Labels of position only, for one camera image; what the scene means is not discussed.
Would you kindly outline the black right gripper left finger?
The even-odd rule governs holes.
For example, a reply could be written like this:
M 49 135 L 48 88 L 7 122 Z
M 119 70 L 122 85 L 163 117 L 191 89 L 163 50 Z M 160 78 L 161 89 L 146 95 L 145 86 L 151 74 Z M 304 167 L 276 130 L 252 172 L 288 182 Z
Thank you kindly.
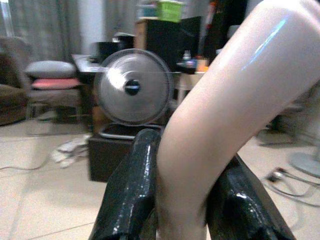
M 156 240 L 157 151 L 161 135 L 145 128 L 110 176 L 90 240 Z

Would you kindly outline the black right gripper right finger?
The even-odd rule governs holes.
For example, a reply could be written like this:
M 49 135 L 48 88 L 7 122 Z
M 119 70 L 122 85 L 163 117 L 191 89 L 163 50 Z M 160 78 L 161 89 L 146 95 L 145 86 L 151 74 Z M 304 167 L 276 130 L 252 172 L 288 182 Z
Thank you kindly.
M 210 191 L 206 222 L 211 240 L 296 240 L 261 181 L 239 155 Z

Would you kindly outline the white curved broom handle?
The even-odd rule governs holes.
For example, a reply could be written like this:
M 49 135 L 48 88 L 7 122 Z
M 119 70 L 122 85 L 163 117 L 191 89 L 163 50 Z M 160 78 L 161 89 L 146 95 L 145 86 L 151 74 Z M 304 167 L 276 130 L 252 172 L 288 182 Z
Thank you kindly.
M 320 80 L 320 2 L 263 0 L 171 116 L 157 151 L 160 240 L 206 240 L 206 200 L 238 150 Z

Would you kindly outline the grey round floor fan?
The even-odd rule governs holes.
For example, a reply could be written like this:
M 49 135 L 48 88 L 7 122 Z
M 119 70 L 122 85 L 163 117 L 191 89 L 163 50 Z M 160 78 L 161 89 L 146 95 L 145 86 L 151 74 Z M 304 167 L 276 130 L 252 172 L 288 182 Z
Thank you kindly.
M 135 133 L 152 129 L 163 134 L 163 117 L 173 99 L 173 73 L 151 51 L 117 51 L 101 64 L 94 78 L 96 100 L 111 123 L 98 133 L 107 139 L 133 140 Z

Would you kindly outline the dark brown box stool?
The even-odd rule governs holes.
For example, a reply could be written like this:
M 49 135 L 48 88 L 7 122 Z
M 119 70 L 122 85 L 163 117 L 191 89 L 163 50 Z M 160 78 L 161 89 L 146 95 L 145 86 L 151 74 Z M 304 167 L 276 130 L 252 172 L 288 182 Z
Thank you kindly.
M 106 183 L 130 151 L 140 127 L 111 124 L 88 139 L 89 179 Z

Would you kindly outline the grey round fan base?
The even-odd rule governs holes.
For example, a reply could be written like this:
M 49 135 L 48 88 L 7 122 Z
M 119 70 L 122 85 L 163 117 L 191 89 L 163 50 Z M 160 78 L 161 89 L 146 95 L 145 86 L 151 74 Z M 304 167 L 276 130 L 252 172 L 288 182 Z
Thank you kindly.
M 314 175 L 320 175 L 319 155 L 311 155 L 303 152 L 296 152 L 291 155 L 289 163 L 299 170 Z

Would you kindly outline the white side table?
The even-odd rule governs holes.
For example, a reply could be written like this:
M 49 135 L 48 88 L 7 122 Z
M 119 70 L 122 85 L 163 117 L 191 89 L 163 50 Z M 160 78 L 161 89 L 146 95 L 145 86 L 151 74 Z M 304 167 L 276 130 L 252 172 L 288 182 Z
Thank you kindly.
M 176 72 L 174 78 L 174 99 L 177 105 L 180 105 L 187 94 L 193 89 L 193 87 L 203 77 L 205 72 L 196 71 L 194 74 L 187 74 L 182 72 Z

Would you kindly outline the pink seat cushion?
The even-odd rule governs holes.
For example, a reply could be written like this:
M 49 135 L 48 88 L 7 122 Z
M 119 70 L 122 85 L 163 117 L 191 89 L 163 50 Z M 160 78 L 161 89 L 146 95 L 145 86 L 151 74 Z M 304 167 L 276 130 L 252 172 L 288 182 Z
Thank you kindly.
M 80 84 L 77 78 L 38 78 L 31 86 L 36 90 L 68 90 Z

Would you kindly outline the dark low table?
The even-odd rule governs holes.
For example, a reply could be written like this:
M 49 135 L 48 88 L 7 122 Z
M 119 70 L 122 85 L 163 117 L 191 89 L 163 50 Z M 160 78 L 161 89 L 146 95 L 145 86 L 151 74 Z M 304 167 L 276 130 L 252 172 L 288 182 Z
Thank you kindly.
M 92 63 L 90 55 L 72 54 L 71 56 L 76 67 L 76 76 L 81 83 L 81 103 L 86 120 L 91 124 L 109 123 L 110 120 L 98 106 L 94 93 L 95 76 L 100 70 L 100 65 Z

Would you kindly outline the grey seat cushion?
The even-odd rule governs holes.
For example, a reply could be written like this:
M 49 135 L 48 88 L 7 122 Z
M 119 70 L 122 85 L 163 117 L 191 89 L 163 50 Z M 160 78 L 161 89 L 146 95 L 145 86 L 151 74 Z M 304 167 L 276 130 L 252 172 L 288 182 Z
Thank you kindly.
M 55 60 L 35 61 L 24 70 L 28 76 L 44 79 L 72 78 L 76 71 L 73 64 Z

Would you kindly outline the black cabinet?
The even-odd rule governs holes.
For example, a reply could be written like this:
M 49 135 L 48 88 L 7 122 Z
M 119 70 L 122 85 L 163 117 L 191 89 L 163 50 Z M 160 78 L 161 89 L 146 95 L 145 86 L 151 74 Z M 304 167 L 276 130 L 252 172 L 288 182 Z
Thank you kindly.
M 177 71 L 177 63 L 185 51 L 192 57 L 198 54 L 201 17 L 184 18 L 180 22 L 158 19 L 141 19 L 135 22 L 134 47 L 159 56 L 171 72 Z

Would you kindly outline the brown sofa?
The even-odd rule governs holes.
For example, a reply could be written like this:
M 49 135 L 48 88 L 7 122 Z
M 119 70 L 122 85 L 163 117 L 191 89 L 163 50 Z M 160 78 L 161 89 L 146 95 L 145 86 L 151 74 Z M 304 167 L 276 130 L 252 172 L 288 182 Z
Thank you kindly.
M 0 126 L 26 118 L 31 80 L 25 68 L 31 56 L 22 38 L 0 36 Z

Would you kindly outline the grey curtain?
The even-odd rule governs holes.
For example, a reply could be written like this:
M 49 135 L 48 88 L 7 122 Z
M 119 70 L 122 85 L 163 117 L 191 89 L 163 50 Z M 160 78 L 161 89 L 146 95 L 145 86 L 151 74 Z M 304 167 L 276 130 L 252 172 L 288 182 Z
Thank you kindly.
M 0 37 L 18 38 L 36 60 L 70 61 L 81 52 L 78 0 L 0 0 Z

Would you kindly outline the green storage box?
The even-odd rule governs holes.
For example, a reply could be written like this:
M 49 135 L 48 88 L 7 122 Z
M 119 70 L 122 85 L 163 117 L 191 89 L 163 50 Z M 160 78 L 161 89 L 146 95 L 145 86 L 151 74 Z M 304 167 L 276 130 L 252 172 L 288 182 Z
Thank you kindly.
M 139 0 L 137 17 L 178 23 L 181 20 L 184 2 L 180 0 Z

